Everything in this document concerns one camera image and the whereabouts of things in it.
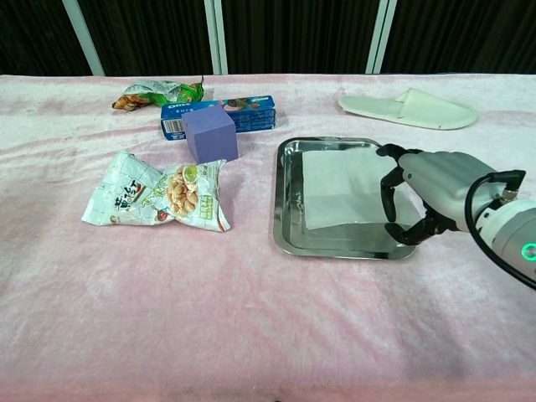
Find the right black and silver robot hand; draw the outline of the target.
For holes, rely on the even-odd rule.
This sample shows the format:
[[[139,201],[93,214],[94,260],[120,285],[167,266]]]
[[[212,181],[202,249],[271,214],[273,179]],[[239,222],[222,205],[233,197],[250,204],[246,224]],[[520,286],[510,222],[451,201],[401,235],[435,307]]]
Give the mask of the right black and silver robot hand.
[[[494,169],[463,152],[425,152],[386,144],[376,150],[396,167],[380,181],[380,195],[389,235],[404,245],[418,245],[447,230],[467,232],[465,202],[470,187]],[[408,184],[421,198],[425,217],[406,229],[396,223],[394,191]]]

